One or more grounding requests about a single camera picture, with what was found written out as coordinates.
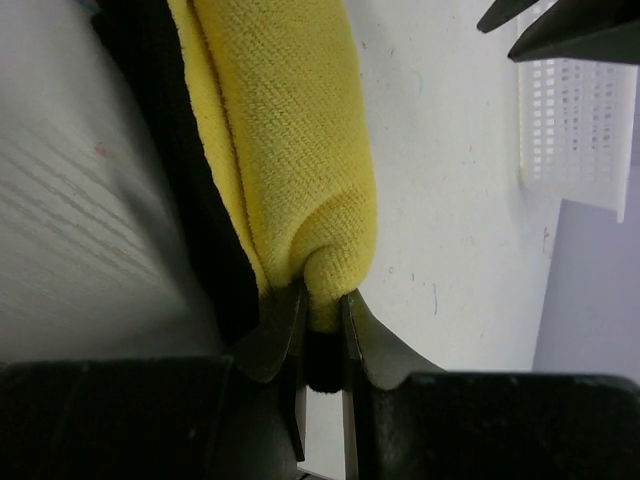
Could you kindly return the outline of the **grey and yellow towel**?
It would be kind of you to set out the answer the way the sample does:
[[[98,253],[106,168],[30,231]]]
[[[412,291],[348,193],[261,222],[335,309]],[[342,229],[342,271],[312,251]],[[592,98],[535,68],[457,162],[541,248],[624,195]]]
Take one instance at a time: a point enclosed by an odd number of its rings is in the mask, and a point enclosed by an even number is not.
[[[222,340],[308,293],[306,381],[343,384],[339,303],[365,279],[376,193],[340,1],[102,1],[92,27],[125,76]]]

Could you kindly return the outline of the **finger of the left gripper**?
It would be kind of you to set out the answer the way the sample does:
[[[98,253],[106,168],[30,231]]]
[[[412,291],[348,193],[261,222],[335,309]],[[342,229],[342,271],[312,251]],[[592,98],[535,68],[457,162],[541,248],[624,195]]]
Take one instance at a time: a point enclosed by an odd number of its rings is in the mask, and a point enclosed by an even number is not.
[[[508,58],[637,64],[639,2],[558,1],[521,34]]]
[[[538,0],[494,0],[479,19],[476,28],[482,33],[494,31],[537,2]]]

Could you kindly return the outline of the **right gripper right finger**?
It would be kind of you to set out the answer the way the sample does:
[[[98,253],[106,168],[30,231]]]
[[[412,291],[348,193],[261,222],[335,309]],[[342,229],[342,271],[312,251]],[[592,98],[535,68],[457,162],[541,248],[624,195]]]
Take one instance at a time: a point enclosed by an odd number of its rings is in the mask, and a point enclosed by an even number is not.
[[[420,422],[412,374],[444,370],[380,322],[359,291],[340,301],[343,331],[343,428],[348,479],[400,479],[423,462],[415,452]]]

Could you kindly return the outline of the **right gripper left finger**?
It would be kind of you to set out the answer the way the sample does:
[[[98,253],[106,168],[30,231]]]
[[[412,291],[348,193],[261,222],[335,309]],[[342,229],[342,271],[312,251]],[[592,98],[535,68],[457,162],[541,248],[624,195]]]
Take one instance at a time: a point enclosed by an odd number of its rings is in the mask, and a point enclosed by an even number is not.
[[[295,282],[273,294],[266,319],[229,348],[239,371],[250,381],[274,383],[281,413],[297,461],[305,459],[306,401],[304,353],[308,294]]]

